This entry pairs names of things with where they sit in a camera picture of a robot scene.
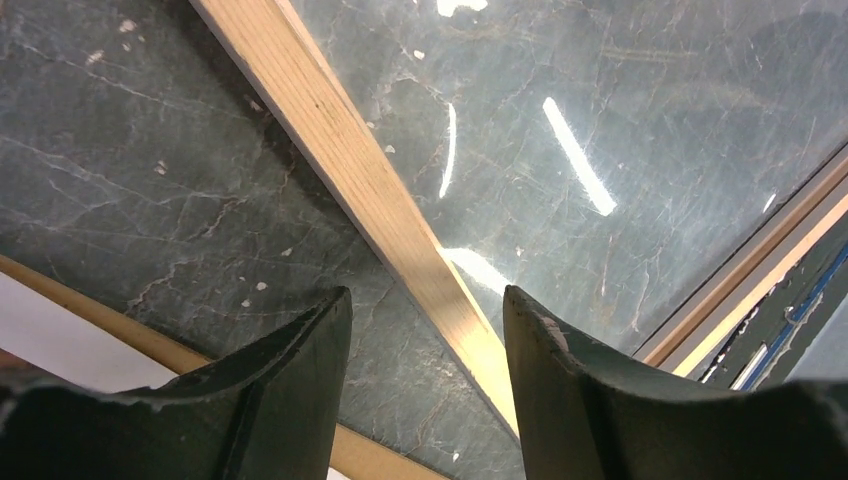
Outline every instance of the gray floor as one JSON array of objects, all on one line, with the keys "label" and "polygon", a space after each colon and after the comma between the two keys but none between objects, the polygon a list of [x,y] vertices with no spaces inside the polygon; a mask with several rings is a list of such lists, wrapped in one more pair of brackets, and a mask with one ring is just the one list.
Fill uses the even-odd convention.
[{"label": "gray floor", "polygon": [[210,356],[334,285],[341,422],[461,479],[517,443],[185,1],[0,1],[0,254]]},{"label": "gray floor", "polygon": [[633,353],[848,132],[846,0],[293,3],[497,330]]}]

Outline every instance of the brown wooden edge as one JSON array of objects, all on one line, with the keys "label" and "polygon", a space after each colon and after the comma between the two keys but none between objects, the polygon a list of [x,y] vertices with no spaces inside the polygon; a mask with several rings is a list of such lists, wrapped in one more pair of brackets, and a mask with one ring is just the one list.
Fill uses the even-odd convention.
[{"label": "brown wooden edge", "polygon": [[503,344],[291,4],[192,3],[517,435]]},{"label": "brown wooden edge", "polygon": [[688,375],[845,213],[840,150],[634,355]]},{"label": "brown wooden edge", "polygon": [[[180,375],[210,360],[71,288],[0,255],[4,273]],[[330,466],[351,480],[445,480],[406,457],[336,424]]]}]

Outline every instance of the wooden plank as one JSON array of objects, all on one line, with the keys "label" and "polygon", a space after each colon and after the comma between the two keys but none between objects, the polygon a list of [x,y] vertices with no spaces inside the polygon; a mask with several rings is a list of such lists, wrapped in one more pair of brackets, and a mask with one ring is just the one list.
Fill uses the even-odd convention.
[{"label": "wooden plank", "polygon": [[287,0],[192,0],[517,434],[503,344]]},{"label": "wooden plank", "polygon": [[635,357],[688,375],[845,213],[846,175],[848,148],[811,178]]},{"label": "wooden plank", "polygon": [[[165,335],[2,255],[0,273],[93,323],[180,375],[211,362]],[[444,480],[441,475],[339,424],[336,424],[330,466],[351,480]]]}]

